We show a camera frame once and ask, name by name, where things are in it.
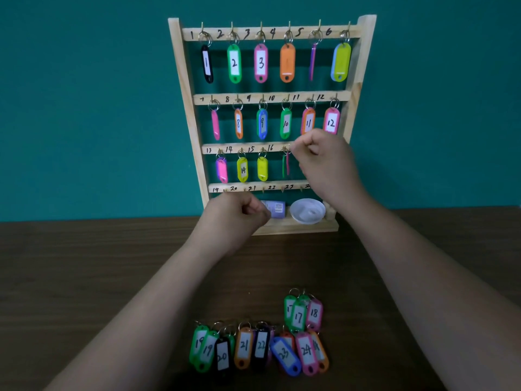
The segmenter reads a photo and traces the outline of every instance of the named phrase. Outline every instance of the wooden shelf rail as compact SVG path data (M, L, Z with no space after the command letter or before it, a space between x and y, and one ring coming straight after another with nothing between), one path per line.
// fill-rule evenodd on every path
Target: wooden shelf rail
M266 103L281 103L282 100L289 98L292 103L304 103L307 99L316 102L330 102L337 98L341 102L348 102L351 99L350 91L314 91L314 92L266 92L266 93L204 93L193 96L193 103L197 106L207 106L210 101L217 100L221 106L233 104L239 98L243 104L255 104L263 99Z
M339 39L340 33L343 30L347 30L349 27L349 35L352 39L360 38L362 33L362 26L358 24L352 24L351 26L344 24L340 26L328 26L322 24L320 31L322 31L323 39ZM309 33L312 30L318 28L318 22L316 26L291 26L291 33L293 39L308 39ZM284 33L289 29L288 26L266 26L263 25L263 32L266 39L284 39ZM228 27L205 27L205 32L210 34L213 41L229 41L228 34L231 32L231 26ZM238 35L240 41L255 40L255 35L259 32L260 26L258 27L234 27L233 31ZM188 29L182 29L183 40L185 41L197 41L199 33L201 32L200 27L190 27Z
M288 180L288 181L252 181L237 182L234 184L210 184L208 191L210 193L220 192L240 192L240 191L284 191L287 189L310 189L307 180Z
M225 154L236 154L243 150L245 154L257 153L264 148L267 152L283 152L284 147L289 150L293 141L270 141L265 143L225 143L225 144L204 144L201 147L203 155L217 155L218 150Z

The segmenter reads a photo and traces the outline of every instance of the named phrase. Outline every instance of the wooden shelf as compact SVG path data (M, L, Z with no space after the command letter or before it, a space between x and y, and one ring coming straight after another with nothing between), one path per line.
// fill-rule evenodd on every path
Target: wooden shelf
M339 39L340 33L343 30L347 30L349 27L349 35L352 39L360 38L361 36L361 25L352 24L351 26L340 25L340 26L327 26L321 25L320 31L322 31L323 39ZM284 39L284 33L288 31L288 26L264 26L263 32L267 40L270 39ZM309 33L312 30L316 30L316 26L291 26L291 33L293 39L308 39ZM213 41L228 41L228 34L231 32L231 26L228 27L205 27L205 32L212 36ZM255 40L255 35L259 32L260 26L258 27L234 27L233 31L238 35L240 41ZM188 29L182 29L183 40L185 41L197 41L199 33L201 32L200 27L190 27Z
M351 98L350 91L314 91L314 92L266 92L266 93L204 93L193 96L194 105L207 106L210 101L217 100L221 106L232 105L237 99L242 100L244 105L254 104L258 106L264 97L266 103L281 103L282 100L289 98L292 103L303 103L307 99L314 99L319 102L330 102L337 98L341 102L348 102Z
M235 184L210 184L208 191L210 193L235 192L235 191L281 191L287 189L310 189L307 180L287 180L287 181L252 181L237 182Z
M261 227L253 235L288 235L292 233L315 233L315 232L336 232L338 231L338 222L325 217L319 223L313 225L303 225L293 219L290 214L289 206L286 206L285 218L271 218L263 227Z
M241 149L245 154L257 153L264 148L267 152L282 152L283 148L289 150L293 141L269 141L265 143L225 143L225 144L204 144L201 147L203 155L216 155L218 150L225 154L236 154Z

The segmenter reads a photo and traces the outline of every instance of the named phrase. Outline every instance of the forearm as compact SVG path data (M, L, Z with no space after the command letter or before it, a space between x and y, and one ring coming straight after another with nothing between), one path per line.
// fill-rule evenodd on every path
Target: forearm
M355 204L339 212L446 387L517 389L521 310L372 198Z
M183 327L188 302L213 262L185 244L48 389L153 388Z

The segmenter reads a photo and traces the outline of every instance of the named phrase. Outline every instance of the dark wooden tabletop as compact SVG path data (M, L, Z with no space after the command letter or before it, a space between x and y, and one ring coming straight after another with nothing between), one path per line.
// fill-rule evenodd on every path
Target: dark wooden tabletop
M401 210L413 227L521 304L521 210ZM41 389L186 240L197 218L0 223L0 389ZM212 388L190 370L193 320L283 322L290 288L323 302L325 374L272 364L241 389L444 389L353 231L253 237L198 289L164 388Z

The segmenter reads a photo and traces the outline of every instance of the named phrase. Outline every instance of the wooden frame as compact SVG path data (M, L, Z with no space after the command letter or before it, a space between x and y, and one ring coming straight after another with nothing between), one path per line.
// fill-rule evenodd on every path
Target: wooden frame
M203 155L215 155L219 149L225 153L237 153L239 150L244 152L256 152L260 148L264 148L269 152L282 151L288 148L290 141L286 142L263 142L263 143L225 143L225 144L202 144L201 132L199 130L199 122L195 113L195 106L207 105L209 97L217 99L221 104L225 104L226 99L233 101L240 95L241 99L247 99L247 102L258 103L264 98L268 103L280 103L284 98L291 98L294 103L303 103L306 98L314 98L316 101L329 102L333 98L338 98L342 103L342 112L340 114L340 125L337 134L342 135L347 142L351 140L351 133L360 101L361 87L364 81L365 70L369 51L371 49L371 41L373 40L374 26L376 24L376 15L364 15L358 18L356 25L340 25L326 26L322 25L325 38L339 39L340 33L349 27L350 37L359 38L353 46L351 53L351 63L347 77L347 83L344 91L314 91L314 92L266 92L266 93L219 93L219 94L196 94L192 84L192 74L190 71L190 62L185 52L185 41L197 41L201 29L187 28L183 29L178 18L169 18L168 25L170 28L170 37L172 39L173 53L176 59L177 73L179 75L179 85L181 87L181 96L185 107L186 123L192 144L192 152L195 161L195 169L197 171L199 189L201 191L201 199L203 205L209 201L210 192L222 191L268 191L268 190L286 190L286 189L308 189L309 184L306 180L297 181L252 181L237 184L209 184L206 165ZM300 34L309 33L315 30L317 26L293 27L295 40L306 39L307 35ZM228 40L227 34L231 31L231 27L205 27L213 40ZM283 39L287 27L264 27L267 40ZM260 27L234 27L240 40L254 40L255 33L261 30ZM335 220L336 211L328 203L326 206L326 216L322 221L314 225L302 225L297 223L289 214L287 209L286 217L283 219L272 218L265 226L260 228L256 235L278 235L290 233L309 233L309 232L330 232L338 230L338 223Z

